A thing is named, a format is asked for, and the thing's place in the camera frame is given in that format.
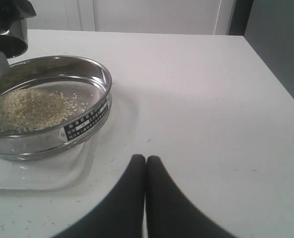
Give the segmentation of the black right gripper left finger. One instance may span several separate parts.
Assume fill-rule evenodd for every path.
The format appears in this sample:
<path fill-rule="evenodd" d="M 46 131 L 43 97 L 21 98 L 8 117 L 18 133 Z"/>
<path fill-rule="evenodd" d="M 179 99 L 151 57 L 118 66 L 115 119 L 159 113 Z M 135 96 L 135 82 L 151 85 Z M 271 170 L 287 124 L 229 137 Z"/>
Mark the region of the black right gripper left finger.
<path fill-rule="evenodd" d="M 119 181 L 86 216 L 57 238 L 141 238 L 146 159 L 134 154 Z"/>

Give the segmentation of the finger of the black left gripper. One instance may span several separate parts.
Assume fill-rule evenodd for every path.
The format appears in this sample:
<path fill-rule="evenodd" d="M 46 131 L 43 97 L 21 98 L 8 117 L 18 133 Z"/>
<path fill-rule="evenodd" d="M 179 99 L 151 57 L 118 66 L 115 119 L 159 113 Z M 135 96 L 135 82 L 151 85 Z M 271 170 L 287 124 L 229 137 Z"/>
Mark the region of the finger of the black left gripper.
<path fill-rule="evenodd" d="M 31 2 L 28 0 L 18 0 L 17 7 L 20 18 L 32 18 L 36 16 L 36 12 Z"/>

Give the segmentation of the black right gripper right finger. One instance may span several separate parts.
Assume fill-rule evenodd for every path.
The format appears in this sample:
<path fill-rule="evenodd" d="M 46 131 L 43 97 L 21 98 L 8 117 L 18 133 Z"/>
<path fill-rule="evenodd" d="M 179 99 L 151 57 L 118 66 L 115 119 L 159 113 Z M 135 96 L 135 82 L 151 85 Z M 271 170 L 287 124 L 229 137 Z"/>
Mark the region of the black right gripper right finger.
<path fill-rule="evenodd" d="M 233 238 L 198 210 L 172 180 L 160 157 L 146 163 L 146 222 L 150 238 Z"/>

